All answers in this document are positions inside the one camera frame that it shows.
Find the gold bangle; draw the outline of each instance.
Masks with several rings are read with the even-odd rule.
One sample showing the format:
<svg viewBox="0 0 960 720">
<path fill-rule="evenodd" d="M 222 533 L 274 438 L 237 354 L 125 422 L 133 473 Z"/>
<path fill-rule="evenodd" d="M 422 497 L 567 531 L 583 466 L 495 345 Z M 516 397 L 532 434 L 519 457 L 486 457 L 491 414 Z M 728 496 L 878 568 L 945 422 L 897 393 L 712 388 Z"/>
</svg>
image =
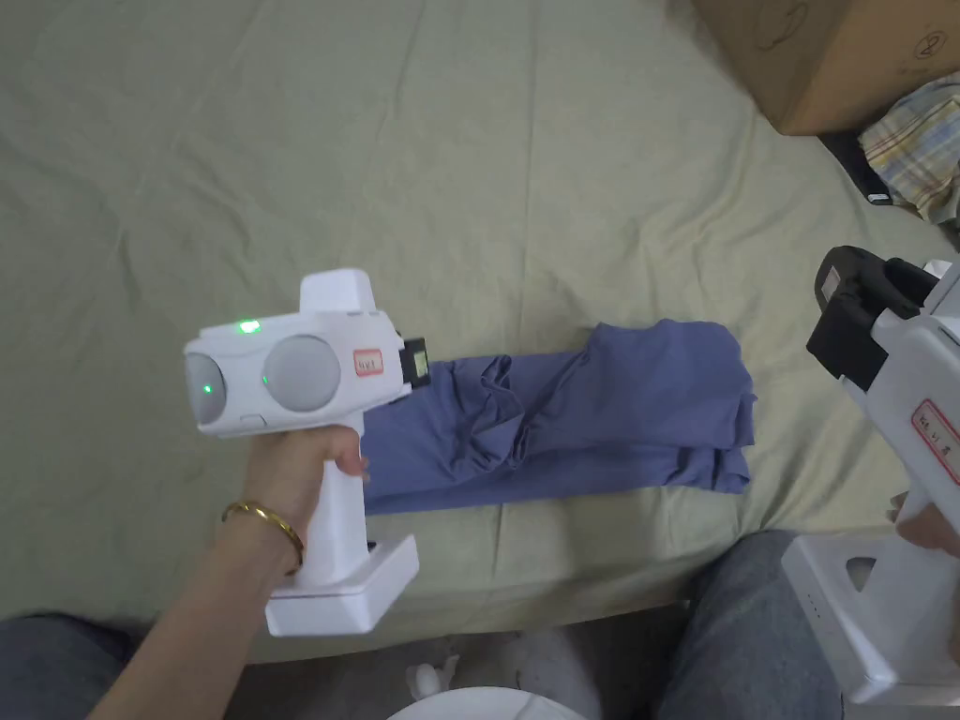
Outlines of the gold bangle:
<svg viewBox="0 0 960 720">
<path fill-rule="evenodd" d="M 286 535 L 290 539 L 290 542 L 293 543 L 294 550 L 297 551 L 297 566 L 288 572 L 287 575 L 295 575 L 297 571 L 303 567 L 303 540 L 300 539 L 300 536 L 297 535 L 297 531 L 293 529 L 289 522 L 277 515 L 270 508 L 264 507 L 260 503 L 252 500 L 231 502 L 229 505 L 227 505 L 227 509 L 224 510 L 224 513 L 220 516 L 220 521 L 227 522 L 228 518 L 234 513 L 246 513 L 248 515 L 262 517 L 271 525 L 275 525 L 282 530 L 283 534 Z"/>
</svg>

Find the hand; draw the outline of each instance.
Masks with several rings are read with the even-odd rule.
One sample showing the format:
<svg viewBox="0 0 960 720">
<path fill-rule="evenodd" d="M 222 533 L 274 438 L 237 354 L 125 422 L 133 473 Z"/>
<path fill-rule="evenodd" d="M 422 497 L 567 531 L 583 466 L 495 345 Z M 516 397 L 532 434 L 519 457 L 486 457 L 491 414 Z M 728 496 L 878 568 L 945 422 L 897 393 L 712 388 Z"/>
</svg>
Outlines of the hand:
<svg viewBox="0 0 960 720">
<path fill-rule="evenodd" d="M 342 425 L 258 435 L 251 442 L 243 498 L 266 505 L 306 541 L 326 460 L 347 475 L 365 475 L 367 469 L 359 436 Z"/>
<path fill-rule="evenodd" d="M 906 502 L 906 492 L 890 500 L 894 509 L 889 517 L 894 522 L 900 516 L 903 503 Z M 960 536 L 953 530 L 953 526 L 944 517 L 940 509 L 930 503 L 917 515 L 904 520 L 897 526 L 897 533 L 907 542 L 927 550 L 943 550 L 954 558 L 960 558 Z M 953 632 L 950 635 L 950 654 L 953 660 L 960 664 L 960 588 L 953 596 Z"/>
</svg>

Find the leg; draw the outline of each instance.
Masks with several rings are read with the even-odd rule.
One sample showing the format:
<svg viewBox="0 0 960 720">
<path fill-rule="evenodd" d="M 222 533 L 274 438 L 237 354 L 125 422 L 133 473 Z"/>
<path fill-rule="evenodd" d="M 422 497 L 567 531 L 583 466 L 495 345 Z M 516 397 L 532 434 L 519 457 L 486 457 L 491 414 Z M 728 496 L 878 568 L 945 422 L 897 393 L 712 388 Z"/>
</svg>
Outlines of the leg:
<svg viewBox="0 0 960 720">
<path fill-rule="evenodd" d="M 0 622 L 0 720 L 86 717 L 135 643 L 68 615 Z"/>
<path fill-rule="evenodd" d="M 749 536 L 697 580 L 660 720 L 843 717 L 840 689 L 780 567 L 792 539 Z"/>
</svg>

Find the floor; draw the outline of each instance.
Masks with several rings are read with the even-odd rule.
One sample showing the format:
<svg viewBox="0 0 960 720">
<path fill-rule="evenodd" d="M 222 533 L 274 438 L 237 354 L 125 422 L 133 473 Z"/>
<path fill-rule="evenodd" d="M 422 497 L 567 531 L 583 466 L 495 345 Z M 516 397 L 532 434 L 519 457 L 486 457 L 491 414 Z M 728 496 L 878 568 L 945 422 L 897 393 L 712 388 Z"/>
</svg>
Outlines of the floor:
<svg viewBox="0 0 960 720">
<path fill-rule="evenodd" d="M 587 720 L 645 720 L 683 632 L 680 607 L 525 633 L 450 636 L 248 668 L 228 720 L 386 720 L 412 702 L 406 669 L 459 655 L 453 687 L 518 687 Z"/>
</svg>

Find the gray round sensor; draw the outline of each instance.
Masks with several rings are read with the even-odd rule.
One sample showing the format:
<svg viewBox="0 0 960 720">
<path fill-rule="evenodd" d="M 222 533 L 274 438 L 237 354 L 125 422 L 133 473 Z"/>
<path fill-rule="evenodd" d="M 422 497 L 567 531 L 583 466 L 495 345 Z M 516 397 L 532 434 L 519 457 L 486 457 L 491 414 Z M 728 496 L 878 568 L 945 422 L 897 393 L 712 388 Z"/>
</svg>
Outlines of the gray round sensor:
<svg viewBox="0 0 960 720">
<path fill-rule="evenodd" d="M 309 413 L 324 407 L 340 386 L 340 362 L 327 343 L 294 335 L 270 351 L 263 366 L 267 392 L 282 407 Z"/>
<path fill-rule="evenodd" d="M 227 406 L 227 384 L 220 367 L 209 355 L 187 354 L 186 391 L 198 424 L 207 425 L 223 415 Z"/>
</svg>

